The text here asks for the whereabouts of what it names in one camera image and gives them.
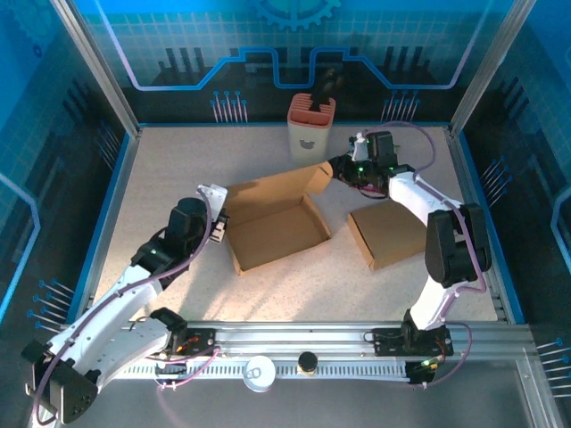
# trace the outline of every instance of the small bottle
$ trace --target small bottle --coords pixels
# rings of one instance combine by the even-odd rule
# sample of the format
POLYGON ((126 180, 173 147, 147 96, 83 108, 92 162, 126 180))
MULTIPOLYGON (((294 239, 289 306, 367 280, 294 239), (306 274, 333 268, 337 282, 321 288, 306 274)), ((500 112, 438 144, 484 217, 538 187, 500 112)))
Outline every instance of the small bottle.
POLYGON ((303 352, 297 360, 298 375, 313 376, 318 368, 318 357, 313 352, 303 352))

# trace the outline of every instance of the open cardboard box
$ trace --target open cardboard box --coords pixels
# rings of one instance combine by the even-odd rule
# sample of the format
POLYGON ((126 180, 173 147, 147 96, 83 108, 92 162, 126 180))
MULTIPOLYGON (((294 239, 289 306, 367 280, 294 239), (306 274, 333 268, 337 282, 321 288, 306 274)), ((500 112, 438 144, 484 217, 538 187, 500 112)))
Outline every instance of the open cardboard box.
POLYGON ((349 214, 349 228, 371 270, 425 250, 426 228, 397 202, 384 201, 349 214))
POLYGON ((228 248, 239 275, 331 239, 309 193, 319 194, 333 171, 328 162, 228 188, 228 248))

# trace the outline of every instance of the small black cap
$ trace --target small black cap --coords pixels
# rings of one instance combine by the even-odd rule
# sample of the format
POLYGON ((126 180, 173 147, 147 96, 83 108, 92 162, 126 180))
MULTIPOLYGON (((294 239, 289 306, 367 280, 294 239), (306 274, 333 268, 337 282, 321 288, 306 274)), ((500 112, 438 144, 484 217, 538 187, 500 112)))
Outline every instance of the small black cap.
POLYGON ((297 364, 303 372, 311 373, 318 367, 318 357, 313 352, 303 352, 297 364))

